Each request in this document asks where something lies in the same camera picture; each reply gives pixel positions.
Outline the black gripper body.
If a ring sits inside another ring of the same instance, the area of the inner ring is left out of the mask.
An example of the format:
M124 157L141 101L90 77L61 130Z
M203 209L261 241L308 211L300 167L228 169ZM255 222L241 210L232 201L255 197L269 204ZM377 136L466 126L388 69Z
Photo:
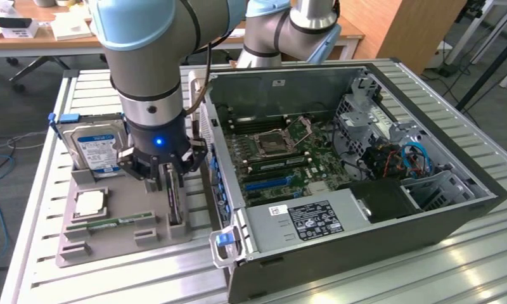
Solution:
M141 163L150 165L153 157L158 163L192 165L192 155L183 158L191 149L185 131L185 117L176 117L170 122L157 126L144 126L126 121L134 156Z

